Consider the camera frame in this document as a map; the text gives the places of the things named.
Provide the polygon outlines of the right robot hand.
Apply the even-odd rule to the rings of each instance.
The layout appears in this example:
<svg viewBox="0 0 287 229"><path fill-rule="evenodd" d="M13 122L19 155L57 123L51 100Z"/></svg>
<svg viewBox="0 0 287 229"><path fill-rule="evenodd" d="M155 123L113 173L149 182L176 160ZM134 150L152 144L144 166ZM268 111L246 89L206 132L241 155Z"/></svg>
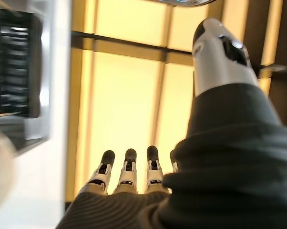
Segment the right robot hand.
<svg viewBox="0 0 287 229"><path fill-rule="evenodd" d="M217 19L193 38L194 97L171 194L97 194L89 183L60 229L287 229L287 128L258 87L247 50Z"/></svg>

